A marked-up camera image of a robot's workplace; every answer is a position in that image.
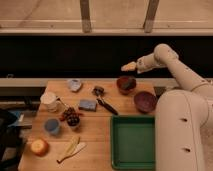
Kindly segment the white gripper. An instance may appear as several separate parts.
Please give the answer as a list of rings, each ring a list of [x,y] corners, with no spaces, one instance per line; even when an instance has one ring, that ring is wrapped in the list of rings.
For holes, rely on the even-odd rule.
[[[154,58],[154,54],[151,53],[146,56],[140,57],[137,62],[130,62],[121,67],[122,71],[134,71],[137,68],[137,73],[141,74],[144,72],[148,72],[156,67],[156,61]]]

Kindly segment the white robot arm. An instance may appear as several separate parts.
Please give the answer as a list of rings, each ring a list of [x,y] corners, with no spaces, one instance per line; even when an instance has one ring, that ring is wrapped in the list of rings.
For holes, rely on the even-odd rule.
[[[200,128],[213,126],[213,84],[182,63],[167,44],[121,69],[143,73],[163,67],[179,88],[163,93],[156,105],[156,171],[205,171]]]

